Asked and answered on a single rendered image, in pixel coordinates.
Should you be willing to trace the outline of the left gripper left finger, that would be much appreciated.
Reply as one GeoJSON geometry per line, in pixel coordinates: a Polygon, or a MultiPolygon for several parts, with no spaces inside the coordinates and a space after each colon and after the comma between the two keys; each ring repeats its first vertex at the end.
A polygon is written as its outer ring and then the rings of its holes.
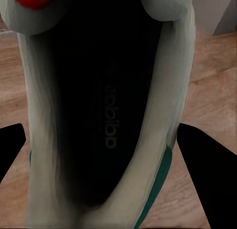
{"type": "Polygon", "coordinates": [[[0,129],[0,182],[26,142],[21,123],[0,129]]]}

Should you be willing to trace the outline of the gym shoe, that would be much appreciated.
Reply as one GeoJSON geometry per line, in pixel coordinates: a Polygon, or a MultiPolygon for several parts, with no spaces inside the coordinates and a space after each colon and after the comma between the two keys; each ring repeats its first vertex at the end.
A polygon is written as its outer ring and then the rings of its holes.
{"type": "Polygon", "coordinates": [[[25,229],[138,229],[168,175],[192,0],[0,0],[28,99],[25,229]]]}

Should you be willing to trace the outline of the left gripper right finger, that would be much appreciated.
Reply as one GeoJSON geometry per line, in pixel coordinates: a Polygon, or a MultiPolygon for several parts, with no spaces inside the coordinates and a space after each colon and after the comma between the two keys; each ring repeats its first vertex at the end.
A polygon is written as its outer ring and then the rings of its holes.
{"type": "Polygon", "coordinates": [[[237,155],[183,123],[177,142],[211,229],[237,229],[237,155]]]}

